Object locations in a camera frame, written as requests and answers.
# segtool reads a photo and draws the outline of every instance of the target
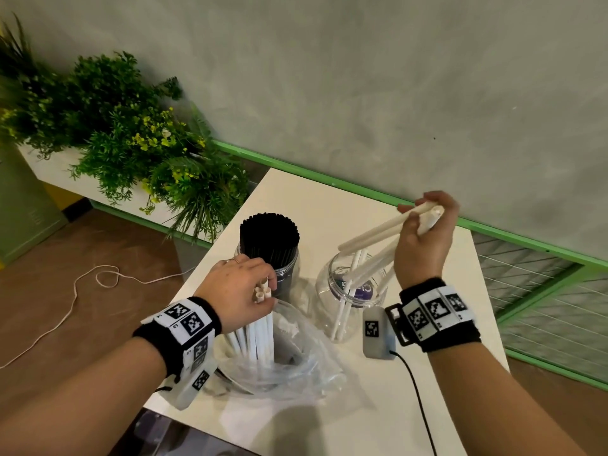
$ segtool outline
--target person's left hand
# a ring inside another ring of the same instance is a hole
[[[249,259],[239,254],[214,265],[194,296],[205,299],[222,322],[222,333],[231,333],[268,315],[277,300],[255,303],[255,287],[268,277],[271,290],[277,289],[277,274],[262,258]]]

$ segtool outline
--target white planter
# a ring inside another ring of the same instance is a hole
[[[36,177],[41,181],[56,185],[70,192],[75,192],[83,197],[90,198],[125,213],[139,216],[147,221],[156,222],[156,224],[163,225],[164,227],[171,227],[173,225],[174,220],[172,220],[172,217],[174,213],[171,213],[169,207],[163,202],[157,203],[155,210],[151,214],[140,211],[140,208],[145,207],[148,202],[148,194],[139,185],[133,186],[131,200],[112,205],[110,200],[99,190],[97,179],[87,175],[82,175],[78,179],[72,179],[69,168],[71,165],[77,164],[80,159],[80,153],[76,149],[70,148],[54,153],[50,156],[49,160],[39,159],[37,156],[38,152],[27,145],[20,146],[19,151],[21,151],[21,154],[30,165],[30,168],[32,168]],[[199,234],[198,238],[209,241],[203,233]]]

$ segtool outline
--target green metal frame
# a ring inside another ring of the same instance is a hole
[[[216,141],[215,143],[226,153],[230,153],[247,160],[252,160],[254,162],[261,163],[262,165],[269,166],[270,168],[276,168],[281,171],[285,171],[286,173],[299,175],[301,177],[311,179],[312,181],[320,182],[326,185],[330,185],[332,187],[337,187],[339,189],[346,190],[348,192],[361,195],[363,197],[378,200],[394,206],[398,204],[412,204],[412,202],[409,200],[389,195],[387,193],[380,192],[369,187],[348,182],[347,180],[339,179],[337,177],[332,177],[327,174],[318,173],[316,171],[312,171],[311,169],[294,165],[293,163],[288,163],[283,160],[279,160],[258,152],[254,152],[253,150],[244,149],[242,147],[237,147],[236,145],[220,141]],[[458,221],[458,225],[460,227],[464,227],[465,229],[477,231],[485,235],[489,235],[490,237],[499,238],[501,240],[521,245],[526,248],[551,253],[554,256],[572,261],[574,263],[590,265],[596,267],[598,270],[608,271],[608,261],[602,259],[587,256],[582,253],[577,253],[575,251],[566,250],[559,246],[544,243],[533,238],[522,237],[521,235],[518,235],[516,233],[497,229],[496,227],[492,227],[491,225],[482,224],[481,222],[472,221],[470,219],[460,218]]]
[[[505,352],[509,357],[514,358],[515,360],[521,360],[522,362],[526,362],[536,367],[543,368],[545,370],[551,371],[552,373],[557,373],[559,375],[569,377],[570,379],[574,379],[575,381],[589,384],[593,387],[597,387],[598,389],[608,391],[608,383],[600,381],[599,379],[595,379],[594,377],[582,375],[581,373],[577,373],[576,371],[560,367],[554,363],[539,359],[537,357],[533,357],[517,350],[505,349]]]
[[[118,209],[113,208],[108,205],[104,205],[103,203],[100,203],[100,202],[96,202],[95,200],[91,200],[91,205],[93,205],[93,207],[96,210],[104,211],[106,213],[118,216],[119,218],[126,219],[127,221],[132,221],[139,225],[149,227],[150,229],[154,229],[159,232],[163,232],[165,235],[169,235],[173,238],[179,238],[179,239],[187,241],[189,243],[193,243],[195,245],[202,246],[203,248],[211,247],[211,243],[209,243],[208,241],[201,240],[200,238],[194,238],[190,235],[182,234],[179,232],[171,231],[171,229],[169,229],[169,227],[165,227],[164,225],[156,224],[156,222],[152,222],[152,221],[148,221],[146,219],[140,218],[139,216],[136,216],[135,214],[125,213],[124,211],[118,210]]]
[[[521,315],[522,312],[528,310],[530,307],[539,304],[562,288],[583,282],[594,273],[596,273],[596,270],[591,266],[583,266],[576,263],[572,264],[555,278],[552,278],[528,295],[497,312],[496,323],[498,323],[498,325],[504,325],[513,322],[518,315]]]

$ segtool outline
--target concrete wall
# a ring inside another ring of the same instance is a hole
[[[126,50],[227,142],[608,259],[608,0],[0,0]]]

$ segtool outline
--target wrist strap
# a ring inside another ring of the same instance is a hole
[[[480,342],[473,312],[441,278],[407,288],[400,296],[402,303],[388,307],[386,313],[401,345],[415,342],[423,352],[432,352]]]
[[[215,310],[205,299],[190,297],[167,306],[142,320],[133,336],[156,347],[167,368],[167,377],[189,375],[205,360],[222,327]]]

